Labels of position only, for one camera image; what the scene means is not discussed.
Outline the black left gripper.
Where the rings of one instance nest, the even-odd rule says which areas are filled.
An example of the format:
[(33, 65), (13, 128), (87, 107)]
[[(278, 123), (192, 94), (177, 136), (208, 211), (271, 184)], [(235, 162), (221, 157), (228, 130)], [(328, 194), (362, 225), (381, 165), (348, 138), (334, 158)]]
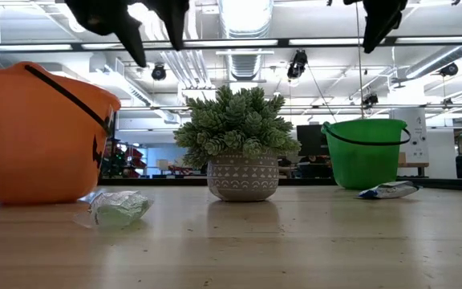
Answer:
[(141, 23), (132, 18), (128, 7), (142, 4), (164, 22), (168, 38), (176, 51), (184, 48), (184, 17), (189, 0), (65, 0), (76, 21), (98, 35), (115, 33), (125, 50), (140, 67), (146, 67), (146, 57), (140, 35)]

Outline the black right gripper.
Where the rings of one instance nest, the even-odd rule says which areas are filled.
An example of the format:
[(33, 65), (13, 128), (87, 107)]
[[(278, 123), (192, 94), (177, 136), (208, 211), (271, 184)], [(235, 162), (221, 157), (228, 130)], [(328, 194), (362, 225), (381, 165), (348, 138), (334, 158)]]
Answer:
[(356, 2), (363, 3), (363, 9), (367, 13), (363, 49), (366, 54), (370, 54), (392, 30), (399, 28), (402, 12), (406, 9), (408, 0), (343, 0), (342, 2), (346, 6)]

